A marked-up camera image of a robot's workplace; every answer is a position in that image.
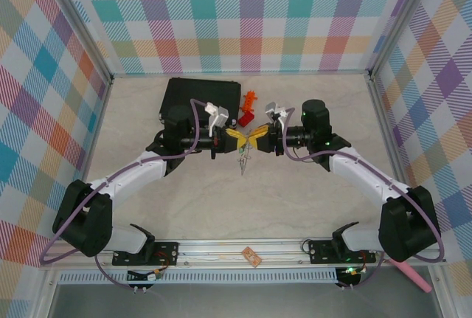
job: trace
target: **pink object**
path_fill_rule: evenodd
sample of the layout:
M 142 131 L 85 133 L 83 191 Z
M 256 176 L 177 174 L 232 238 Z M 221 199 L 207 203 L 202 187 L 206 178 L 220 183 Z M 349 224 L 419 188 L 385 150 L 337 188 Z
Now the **pink object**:
M 416 283 L 427 294 L 433 289 L 406 261 L 399 263 L 393 259 L 389 262 L 397 266 L 411 281 Z

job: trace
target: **plaid wall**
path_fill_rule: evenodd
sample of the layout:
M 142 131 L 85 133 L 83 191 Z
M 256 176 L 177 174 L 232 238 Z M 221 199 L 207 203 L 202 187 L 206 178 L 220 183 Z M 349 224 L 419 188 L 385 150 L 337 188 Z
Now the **plaid wall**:
M 421 0 L 377 81 L 412 185 L 434 196 L 472 309 L 472 0 Z
M 114 71 L 172 74 L 364 70 L 388 0 L 74 1 Z
M 0 0 L 0 317 L 23 317 L 105 82 L 55 0 Z
M 367 64 L 367 69 L 371 69 L 374 65 L 375 59 L 378 57 L 378 54 L 384 47 L 385 39 L 387 36 L 389 36 L 389 33 L 392 31 L 392 28 L 395 25 L 395 22 L 397 21 L 397 17 L 401 10 L 403 9 L 403 6 L 407 0 L 398 0 L 397 3 L 395 4 L 395 8 L 392 10 L 390 13 L 390 17 L 387 20 L 387 23 L 385 24 L 385 27 L 382 30 L 382 34 L 380 38 L 377 41 L 377 44 L 375 45 L 374 51 L 372 53 L 372 56 L 370 56 L 369 63 Z

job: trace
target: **black case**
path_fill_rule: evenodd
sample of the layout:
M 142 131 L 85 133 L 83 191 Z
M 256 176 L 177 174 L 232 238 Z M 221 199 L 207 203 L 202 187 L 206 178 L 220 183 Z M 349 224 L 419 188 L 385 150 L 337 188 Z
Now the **black case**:
M 211 102 L 216 106 L 228 109 L 229 118 L 227 125 L 231 125 L 232 120 L 237 120 L 239 104 L 241 100 L 241 85 L 238 82 L 227 80 L 196 80 L 190 78 L 170 78 L 162 101 L 159 119 L 162 123 L 167 116 L 169 109 L 173 106 L 189 106 L 190 99 L 197 99 L 201 102 Z M 200 126 L 208 126 L 209 115 L 203 106 L 197 106 Z

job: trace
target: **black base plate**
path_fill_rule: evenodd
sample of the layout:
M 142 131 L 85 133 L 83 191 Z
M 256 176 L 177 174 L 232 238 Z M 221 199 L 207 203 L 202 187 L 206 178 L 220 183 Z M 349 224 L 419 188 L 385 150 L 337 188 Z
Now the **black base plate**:
M 309 241 L 308 252 L 312 264 L 363 264 L 364 257 L 361 252 L 352 252 L 346 255 L 345 260 L 338 259 L 331 241 Z M 363 252 L 366 256 L 366 263 L 375 263 L 375 254 L 368 251 Z
M 163 252 L 169 258 L 169 266 L 177 265 L 178 242 L 154 242 L 153 254 L 144 263 L 140 254 L 130 254 L 128 252 L 115 252 L 111 265 L 113 266 L 166 266 L 164 257 L 154 255 Z

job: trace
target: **cable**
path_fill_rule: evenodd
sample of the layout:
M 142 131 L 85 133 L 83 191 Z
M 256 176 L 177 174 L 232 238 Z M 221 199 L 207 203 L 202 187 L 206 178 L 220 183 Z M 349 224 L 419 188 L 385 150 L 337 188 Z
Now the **cable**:
M 378 264 L 377 264 L 377 266 L 372 270 L 372 274 L 370 274 L 369 277 L 368 277 L 367 279 L 365 279 L 364 281 L 361 281 L 360 283 L 358 283 L 358 284 L 355 286 L 356 288 L 358 288 L 358 287 L 360 287 L 360 286 L 363 286 L 363 285 L 365 285 L 366 283 L 368 283 L 369 281 L 372 280 L 372 278 L 377 274 L 378 268 L 380 268 L 381 265 L 382 265 L 382 263 L 384 262 L 384 257 L 385 257 L 385 252 L 382 252 L 382 253 L 381 253 L 381 257 L 378 259 Z M 350 287 L 349 285 L 346 285 L 345 283 L 343 283 L 343 282 L 341 282 L 341 281 L 339 281 L 339 280 L 338 280 L 338 282 L 339 282 L 339 284 L 340 284 L 341 286 Z
M 295 153 L 295 156 L 296 156 L 297 158 L 300 158 L 300 157 L 298 156 L 298 154 L 296 154 L 295 147 L 292 148 L 292 151 Z M 315 163 L 315 160 L 312 159 L 312 160 L 310 160 L 310 161 L 302 161 L 302 163 Z
M 78 249 L 73 249 L 67 253 L 64 253 L 62 255 L 59 255 L 57 257 L 54 257 L 53 259 L 45 259 L 46 255 L 47 255 L 47 252 L 51 249 L 52 245 L 55 243 L 55 241 L 60 237 L 60 235 L 63 234 L 63 232 L 66 230 L 66 228 L 70 225 L 70 223 L 74 220 L 74 218 L 78 215 L 78 213 L 80 211 L 82 211 L 83 207 L 87 205 L 87 203 L 95 196 L 95 194 L 97 194 L 98 192 L 101 191 L 101 189 L 103 189 L 104 187 L 107 186 L 107 184 L 111 183 L 113 180 L 115 180 L 118 176 L 122 175 L 123 173 L 127 172 L 128 170 L 130 169 L 133 169 L 135 167 L 138 167 L 144 163 L 148 163 L 148 162 L 155 162 L 155 161 L 159 161 L 159 160 L 167 160 L 167 159 L 178 159 L 178 158 L 184 158 L 185 156 L 188 156 L 189 154 L 191 154 L 197 147 L 197 144 L 198 144 L 198 139 L 200 138 L 200 120 L 198 119 L 198 113 L 197 113 L 197 109 L 196 109 L 196 104 L 199 104 L 200 106 L 205 106 L 206 104 L 205 103 L 202 103 L 198 100 L 195 100 L 195 99 L 191 99 L 190 100 L 190 105 L 192 106 L 192 111 L 193 111 L 193 116 L 195 118 L 195 140 L 192 144 L 192 147 L 190 147 L 186 152 L 182 153 L 182 154 L 176 154 L 176 155 L 172 155 L 172 156 L 154 156 L 154 157 L 149 157 L 149 158 L 146 158 L 146 159 L 143 159 L 141 161 L 141 163 L 139 162 L 134 162 L 134 163 L 131 163 L 130 165 L 127 165 L 126 167 L 123 167 L 122 169 L 118 170 L 116 173 L 114 173 L 113 175 L 109 176 L 107 178 L 107 182 L 103 182 L 102 184 L 100 184 L 97 188 L 94 189 L 94 191 L 92 191 L 90 194 L 88 194 L 83 200 L 82 202 L 79 204 L 79 206 L 77 206 L 77 208 L 72 212 L 72 214 L 64 221 L 63 225 L 60 227 L 60 229 L 54 234 L 54 236 L 49 240 L 49 242 L 47 243 L 47 245 L 44 247 L 43 251 L 41 252 L 40 256 L 39 256 L 39 262 L 41 265 L 46 265 L 46 264 L 51 264 L 51 263 L 55 263 L 61 259 L 64 259 L 65 257 L 68 257 L 70 256 L 71 254 L 74 254 L 76 252 L 78 252 L 79 250 Z M 125 285 L 125 284 L 122 284 L 122 283 L 118 283 L 115 279 L 113 279 L 110 275 L 108 275 L 105 270 L 103 270 L 102 266 L 100 265 L 100 262 L 98 261 L 98 257 L 95 256 L 95 263 L 97 264 L 97 267 L 98 269 L 100 270 L 100 272 L 108 279 L 110 280 L 112 283 L 114 283 L 115 285 L 118 285 L 118 286 L 121 286 L 121 287 L 124 287 L 126 289 L 130 288 L 129 286 Z
M 165 264 L 162 266 L 162 268 L 160 268 L 160 272 L 163 272 L 165 269 L 167 269 L 170 265 L 170 260 L 169 260 L 169 257 L 167 256 L 167 254 L 165 254 L 164 252 L 157 252 L 157 253 L 154 253 L 154 256 L 155 257 L 165 257 Z
M 290 121 L 290 118 L 292 116 L 292 114 L 294 113 L 295 111 L 295 108 L 289 108 L 286 110 L 288 115 L 287 115 L 287 120 L 285 121 L 285 124 L 288 125 L 289 121 Z M 403 196 L 412 206 L 413 208 L 418 211 L 418 213 L 421 215 L 421 217 L 423 218 L 423 220 L 425 220 L 426 224 L 428 224 L 429 228 L 431 229 L 431 231 L 433 232 L 433 235 L 436 239 L 436 242 L 440 248 L 440 253 L 439 255 L 435 258 L 435 259 L 429 259 L 428 257 L 422 257 L 420 255 L 414 255 L 415 258 L 417 259 L 420 259 L 424 262 L 427 262 L 427 263 L 439 263 L 440 261 L 443 261 L 444 259 L 444 243 L 443 243 L 443 240 L 441 239 L 441 235 L 439 234 L 439 232 L 437 231 L 436 227 L 433 225 L 431 219 L 426 215 L 426 213 L 423 211 L 423 209 L 416 203 L 414 202 L 414 200 L 408 195 L 406 194 L 405 192 L 403 192 L 399 187 L 397 187 L 395 184 L 391 184 L 390 180 L 388 180 L 387 177 L 385 177 L 382 173 L 380 173 L 378 170 L 376 170 L 373 166 L 371 166 L 369 163 L 366 163 L 365 161 L 363 161 L 362 159 L 358 159 L 357 157 L 353 156 L 352 154 L 349 154 L 349 153 L 346 153 L 346 152 L 341 152 L 341 151 L 320 151 L 320 152 L 315 152 L 315 153 L 312 153 L 312 154 L 309 154 L 307 156 L 304 156 L 302 158 L 297 158 L 297 157 L 294 157 L 292 156 L 289 152 L 288 152 L 288 147 L 287 147 L 287 127 L 285 127 L 283 129 L 283 133 L 282 133 L 282 146 L 283 146 L 283 150 L 285 152 L 285 154 L 287 155 L 287 157 L 293 161 L 297 161 L 297 162 L 302 162 L 302 161 L 305 161 L 306 159 L 312 159 L 314 157 L 317 157 L 317 156 L 322 156 L 322 155 L 325 155 L 325 154 L 329 154 L 329 155 L 333 155 L 333 154 L 338 154 L 339 156 L 343 156 L 343 157 L 346 157 L 346 158 L 349 158 L 353 161 L 356 161 L 357 163 L 359 163 L 360 165 L 362 165 L 363 167 L 365 167 L 370 173 L 374 174 L 375 176 L 377 176 L 381 181 L 383 181 L 385 184 L 389 185 L 396 193 L 400 194 L 401 196 Z
M 362 266 L 362 269 L 366 269 L 367 270 L 367 265 L 366 265 L 366 255 L 365 253 L 361 250 L 361 255 L 362 255 L 362 259 L 364 259 L 364 265 Z
M 308 254 L 308 255 L 310 255 L 310 253 L 309 253 L 309 252 L 307 252 L 307 251 L 305 250 L 305 248 L 304 248 L 304 246 L 305 246 L 305 243 L 307 243 L 308 241 L 311 241 L 311 239 L 310 239 L 310 238 L 309 238 L 309 239 L 305 239 L 305 240 L 302 242 L 302 245 L 300 246 L 300 249 L 301 249 L 301 250 L 302 250 L 302 252 L 304 252 L 305 254 Z

